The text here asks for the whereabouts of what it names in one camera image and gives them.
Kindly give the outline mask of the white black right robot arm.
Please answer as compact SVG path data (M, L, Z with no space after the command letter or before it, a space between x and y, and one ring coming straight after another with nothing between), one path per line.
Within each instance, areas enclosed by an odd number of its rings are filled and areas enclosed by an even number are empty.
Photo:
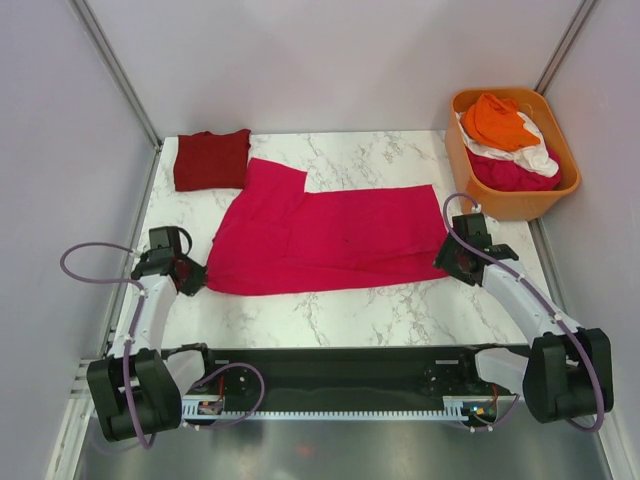
M527 355L504 346L478 350L458 368L460 386L477 394L496 384L521 396L542 424L565 421L583 432L597 432L614 404L608 336L583 327L544 294L516 253L493 243L483 214L455 216L445 227L435 267L488 292L529 345Z

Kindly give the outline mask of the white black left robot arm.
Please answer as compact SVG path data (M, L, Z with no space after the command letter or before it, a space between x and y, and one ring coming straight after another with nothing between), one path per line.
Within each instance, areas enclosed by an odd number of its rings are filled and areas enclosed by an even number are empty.
M183 241L192 244L178 226L149 231L149 249L130 277L139 299L106 357L88 367L99 425L110 442L137 439L152 444L156 434L179 426L182 397L190 387L208 393L218 385L220 371L204 360L204 344L162 349L175 300L194 296L206 283L206 268L189 257Z

